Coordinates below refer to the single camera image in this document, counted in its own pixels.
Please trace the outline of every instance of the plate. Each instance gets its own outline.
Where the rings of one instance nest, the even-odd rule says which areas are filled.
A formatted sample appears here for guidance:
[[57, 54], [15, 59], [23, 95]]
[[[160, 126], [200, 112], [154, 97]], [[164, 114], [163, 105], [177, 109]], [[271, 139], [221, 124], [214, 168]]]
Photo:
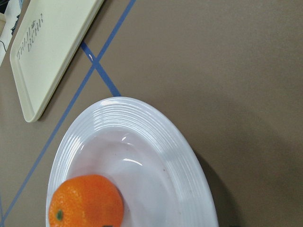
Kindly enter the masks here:
[[39, 119], [103, 0], [31, 0], [10, 51], [27, 122]]
[[169, 119], [142, 101], [104, 99], [76, 118], [53, 162], [46, 213], [61, 183], [87, 174], [104, 175], [120, 190], [122, 227], [218, 226], [193, 150]]

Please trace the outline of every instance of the white surface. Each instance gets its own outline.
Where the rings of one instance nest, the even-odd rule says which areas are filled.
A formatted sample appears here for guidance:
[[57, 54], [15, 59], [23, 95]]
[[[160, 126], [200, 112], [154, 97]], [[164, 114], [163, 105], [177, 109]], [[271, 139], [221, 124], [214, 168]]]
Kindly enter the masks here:
[[[5, 48], [7, 49], [9, 46], [9, 43], [11, 41], [12, 35], [11, 35], [11, 29], [15, 26], [15, 22], [17, 21], [17, 16], [20, 14], [20, 4], [18, 0], [10, 0], [8, 3], [8, 6], [5, 10], [5, 19], [6, 24], [3, 28], [3, 31], [0, 36], [0, 40], [5, 44]], [[2, 61], [5, 56], [5, 50], [3, 48], [3, 44], [0, 43], [0, 65], [2, 64]]]
[[102, 2], [31, 0], [10, 52], [27, 122], [42, 114]]
[[62, 182], [87, 174], [104, 175], [120, 190], [122, 227], [218, 226], [193, 150], [163, 114], [139, 100], [102, 100], [72, 123], [53, 162], [46, 213]]

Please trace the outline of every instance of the plastic tray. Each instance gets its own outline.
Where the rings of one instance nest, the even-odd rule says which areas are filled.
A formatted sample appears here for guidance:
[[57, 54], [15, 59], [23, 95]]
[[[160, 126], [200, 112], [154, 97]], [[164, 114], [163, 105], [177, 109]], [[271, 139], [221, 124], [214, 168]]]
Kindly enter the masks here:
[[10, 51], [24, 119], [39, 119], [103, 0], [31, 0]]

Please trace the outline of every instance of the brown tabletop surface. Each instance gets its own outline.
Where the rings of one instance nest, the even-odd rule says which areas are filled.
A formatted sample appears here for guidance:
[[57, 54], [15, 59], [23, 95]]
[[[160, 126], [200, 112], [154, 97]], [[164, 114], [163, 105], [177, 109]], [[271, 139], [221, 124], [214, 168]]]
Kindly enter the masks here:
[[84, 109], [118, 95], [182, 132], [220, 226], [302, 226], [302, 12], [299, 0], [106, 0], [34, 123], [23, 118], [11, 42], [0, 68], [0, 226], [45, 226], [62, 137]]

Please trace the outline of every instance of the orange fruit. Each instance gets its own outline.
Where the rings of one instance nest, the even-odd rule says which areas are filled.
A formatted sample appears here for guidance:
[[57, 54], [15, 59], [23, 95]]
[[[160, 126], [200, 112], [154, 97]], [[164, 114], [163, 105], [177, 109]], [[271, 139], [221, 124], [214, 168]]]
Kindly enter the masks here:
[[100, 175], [84, 175], [63, 182], [53, 194], [50, 227], [120, 227], [124, 206], [113, 183]]

